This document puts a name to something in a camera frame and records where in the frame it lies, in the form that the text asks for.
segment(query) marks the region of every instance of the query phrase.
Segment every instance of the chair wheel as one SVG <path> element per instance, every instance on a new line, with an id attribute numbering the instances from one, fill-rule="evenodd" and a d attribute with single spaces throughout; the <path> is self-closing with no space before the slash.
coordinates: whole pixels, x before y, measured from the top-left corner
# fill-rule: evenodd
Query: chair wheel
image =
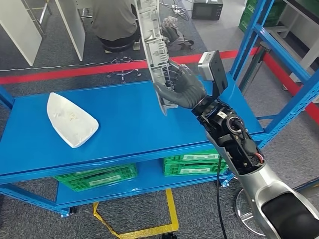
<path id="1" fill-rule="evenodd" d="M 287 88 L 286 88 L 286 86 L 284 86 L 284 85 L 281 85 L 281 89 L 283 90 L 283 91 L 287 91 L 288 89 Z"/>
<path id="2" fill-rule="evenodd" d="M 162 234 L 162 237 L 160 239 L 177 239 L 177 236 L 174 233 L 165 233 Z"/>

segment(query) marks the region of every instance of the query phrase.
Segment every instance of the white plastic part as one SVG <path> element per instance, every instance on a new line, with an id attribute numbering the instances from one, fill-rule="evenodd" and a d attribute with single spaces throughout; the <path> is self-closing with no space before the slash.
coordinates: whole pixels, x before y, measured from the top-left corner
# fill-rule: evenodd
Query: white plastic part
<path id="1" fill-rule="evenodd" d="M 152 81 L 166 85 L 163 69 L 169 68 L 169 56 L 160 33 L 160 0 L 135 0 L 141 29 L 143 48 Z M 157 100 L 164 115 L 167 109 L 178 105 L 159 96 Z"/>
<path id="2" fill-rule="evenodd" d="M 80 147 L 98 129 L 96 119 L 56 93 L 50 94 L 47 111 L 53 128 L 71 148 Z"/>

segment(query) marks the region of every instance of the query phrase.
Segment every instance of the shelf caster wheel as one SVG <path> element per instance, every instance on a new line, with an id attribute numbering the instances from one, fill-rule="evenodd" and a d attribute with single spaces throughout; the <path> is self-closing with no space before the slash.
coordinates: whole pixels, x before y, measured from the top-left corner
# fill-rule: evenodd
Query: shelf caster wheel
<path id="1" fill-rule="evenodd" d="M 287 88 L 286 88 L 286 86 L 284 86 L 284 85 L 281 85 L 281 89 L 283 90 L 283 91 L 287 91 L 288 89 Z"/>
<path id="2" fill-rule="evenodd" d="M 78 207 L 70 207 L 70 215 L 78 212 Z"/>
<path id="3" fill-rule="evenodd" d="M 165 233 L 162 234 L 160 239 L 177 239 L 177 236 L 174 233 Z"/>

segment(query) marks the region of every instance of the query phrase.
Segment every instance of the black microwave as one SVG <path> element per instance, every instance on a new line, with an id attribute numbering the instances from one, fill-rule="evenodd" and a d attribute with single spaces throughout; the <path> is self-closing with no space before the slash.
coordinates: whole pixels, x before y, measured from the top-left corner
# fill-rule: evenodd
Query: black microwave
<path id="1" fill-rule="evenodd" d="M 222 0 L 194 0 L 192 19 L 218 21 L 223 9 Z"/>

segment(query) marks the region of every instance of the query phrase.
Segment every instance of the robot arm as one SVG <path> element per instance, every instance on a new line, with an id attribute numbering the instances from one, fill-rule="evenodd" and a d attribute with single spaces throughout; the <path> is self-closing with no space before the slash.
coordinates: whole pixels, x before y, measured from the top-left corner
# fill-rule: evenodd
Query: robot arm
<path id="1" fill-rule="evenodd" d="M 199 68 L 213 81 L 213 95 L 185 65 L 171 64 L 176 72 L 172 87 L 154 84 L 169 101 L 192 108 L 207 138 L 238 178 L 249 201 L 254 219 L 270 239 L 319 237 L 319 213 L 309 201 L 282 182 L 252 140 L 235 110 L 218 97 L 228 86 L 218 52 L 204 53 Z"/>

